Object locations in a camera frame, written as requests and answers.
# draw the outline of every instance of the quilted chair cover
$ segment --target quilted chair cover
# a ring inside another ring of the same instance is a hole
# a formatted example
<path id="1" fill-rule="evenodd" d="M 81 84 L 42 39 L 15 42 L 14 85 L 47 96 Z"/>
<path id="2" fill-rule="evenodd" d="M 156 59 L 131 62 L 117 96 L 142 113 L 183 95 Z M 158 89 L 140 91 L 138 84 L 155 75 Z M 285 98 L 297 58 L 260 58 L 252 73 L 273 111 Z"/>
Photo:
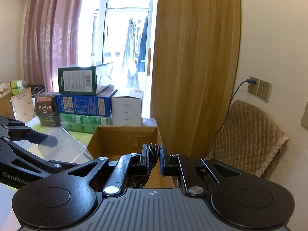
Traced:
<path id="1" fill-rule="evenodd" d="M 276 167 L 287 135 L 262 110 L 235 101 L 216 140 L 216 160 L 259 177 Z"/>

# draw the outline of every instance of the door handle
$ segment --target door handle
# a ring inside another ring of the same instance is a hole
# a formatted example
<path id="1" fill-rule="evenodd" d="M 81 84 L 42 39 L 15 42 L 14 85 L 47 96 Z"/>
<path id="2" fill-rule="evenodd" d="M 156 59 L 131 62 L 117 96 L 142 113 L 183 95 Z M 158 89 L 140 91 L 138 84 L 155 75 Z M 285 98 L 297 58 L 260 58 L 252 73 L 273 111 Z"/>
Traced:
<path id="1" fill-rule="evenodd" d="M 152 49 L 149 48 L 147 52 L 147 76 L 150 76 L 150 70 L 151 70 L 151 54 L 152 54 Z"/>

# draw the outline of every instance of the metal screw cap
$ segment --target metal screw cap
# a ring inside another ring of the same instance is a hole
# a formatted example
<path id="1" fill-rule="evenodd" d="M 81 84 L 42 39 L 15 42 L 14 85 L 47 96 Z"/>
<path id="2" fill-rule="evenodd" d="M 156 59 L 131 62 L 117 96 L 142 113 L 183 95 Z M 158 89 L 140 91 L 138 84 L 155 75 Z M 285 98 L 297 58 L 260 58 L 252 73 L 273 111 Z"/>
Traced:
<path id="1" fill-rule="evenodd" d="M 199 186 L 193 186 L 188 189 L 188 192 L 191 194 L 197 195 L 197 194 L 202 194 L 204 192 L 204 189 Z"/>
<path id="2" fill-rule="evenodd" d="M 109 187 L 106 187 L 104 189 L 104 192 L 106 194 L 109 194 L 109 195 L 116 194 L 119 191 L 120 191 L 120 189 L 118 187 L 115 187 L 115 186 L 109 186 Z"/>

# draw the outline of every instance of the black cable coil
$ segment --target black cable coil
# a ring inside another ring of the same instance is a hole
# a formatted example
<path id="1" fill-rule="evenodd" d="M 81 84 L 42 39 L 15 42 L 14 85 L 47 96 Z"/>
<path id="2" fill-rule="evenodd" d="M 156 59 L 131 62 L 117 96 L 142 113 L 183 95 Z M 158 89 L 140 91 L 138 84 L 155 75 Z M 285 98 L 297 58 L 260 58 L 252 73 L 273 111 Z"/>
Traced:
<path id="1" fill-rule="evenodd" d="M 152 169 L 156 166 L 161 147 L 151 143 L 149 148 L 149 174 L 147 176 L 132 176 L 130 187 L 144 187 L 150 178 Z"/>

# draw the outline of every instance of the blue box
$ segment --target blue box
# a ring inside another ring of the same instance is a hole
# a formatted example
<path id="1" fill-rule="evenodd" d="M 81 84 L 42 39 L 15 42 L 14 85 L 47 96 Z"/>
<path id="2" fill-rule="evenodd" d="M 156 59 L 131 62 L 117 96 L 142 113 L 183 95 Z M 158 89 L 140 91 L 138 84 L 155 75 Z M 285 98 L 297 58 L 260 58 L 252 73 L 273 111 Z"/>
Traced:
<path id="1" fill-rule="evenodd" d="M 59 112 L 109 117 L 111 115 L 111 97 L 117 91 L 118 89 L 111 85 L 98 95 L 59 95 L 57 96 Z"/>

